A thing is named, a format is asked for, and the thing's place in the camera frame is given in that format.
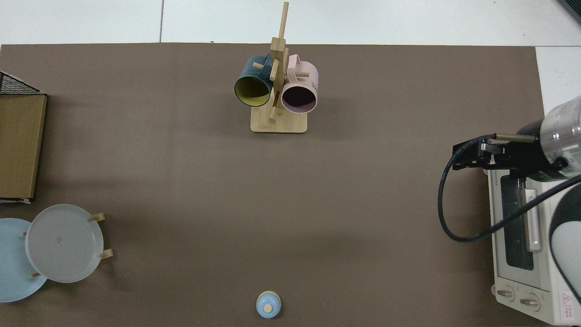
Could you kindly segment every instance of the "oven door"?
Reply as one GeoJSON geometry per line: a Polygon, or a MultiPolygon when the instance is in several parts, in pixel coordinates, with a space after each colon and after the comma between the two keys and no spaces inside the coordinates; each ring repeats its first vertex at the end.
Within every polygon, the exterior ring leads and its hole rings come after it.
{"type": "MultiPolygon", "coordinates": [[[[534,197],[531,194],[537,192],[535,181],[514,180],[508,174],[508,170],[488,172],[493,223],[513,213],[526,203],[527,197],[530,200],[534,197]]],[[[501,278],[548,291],[550,281],[547,272],[546,221],[549,219],[538,215],[543,210],[537,208],[531,209],[527,215],[512,221],[494,234],[496,267],[501,278]]]]}

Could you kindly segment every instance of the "oven window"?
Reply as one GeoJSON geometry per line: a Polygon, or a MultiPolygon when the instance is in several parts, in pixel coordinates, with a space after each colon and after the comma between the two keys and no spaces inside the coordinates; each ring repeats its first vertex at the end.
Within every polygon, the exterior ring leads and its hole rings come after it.
{"type": "MultiPolygon", "coordinates": [[[[518,180],[509,176],[500,178],[503,195],[503,216],[516,211],[521,204],[518,180]]],[[[526,249],[525,219],[521,216],[504,227],[504,248],[507,264],[516,268],[533,270],[533,253],[526,249]]]]}

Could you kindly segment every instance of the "pink mug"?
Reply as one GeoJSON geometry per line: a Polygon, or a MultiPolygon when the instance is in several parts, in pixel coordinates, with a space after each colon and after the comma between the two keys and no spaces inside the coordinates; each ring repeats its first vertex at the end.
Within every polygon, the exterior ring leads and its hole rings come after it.
{"type": "Polygon", "coordinates": [[[281,102],[290,112],[308,113],[317,106],[319,72],[310,62],[301,61],[299,55],[289,57],[281,102]]]}

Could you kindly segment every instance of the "mug handle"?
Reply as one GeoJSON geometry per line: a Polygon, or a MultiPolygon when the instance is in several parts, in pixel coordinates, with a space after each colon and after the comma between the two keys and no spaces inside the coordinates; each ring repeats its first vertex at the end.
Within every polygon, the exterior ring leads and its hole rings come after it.
{"type": "Polygon", "coordinates": [[[289,79],[289,83],[296,83],[296,67],[300,65],[299,55],[291,55],[289,57],[289,65],[286,68],[286,76],[289,79]]]}

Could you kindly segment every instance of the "white plate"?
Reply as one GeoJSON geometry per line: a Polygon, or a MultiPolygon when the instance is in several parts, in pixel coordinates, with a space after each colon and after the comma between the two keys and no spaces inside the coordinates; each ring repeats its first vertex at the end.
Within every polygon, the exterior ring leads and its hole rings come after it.
{"type": "Polygon", "coordinates": [[[48,279],[73,283],[89,276],[103,253],[101,228],[74,205],[57,204],[34,218],[26,235],[30,264],[48,279]]]}
{"type": "Polygon", "coordinates": [[[22,232],[30,222],[16,218],[0,219],[0,303],[21,300],[36,292],[46,277],[29,278],[36,273],[26,258],[22,232]]]}

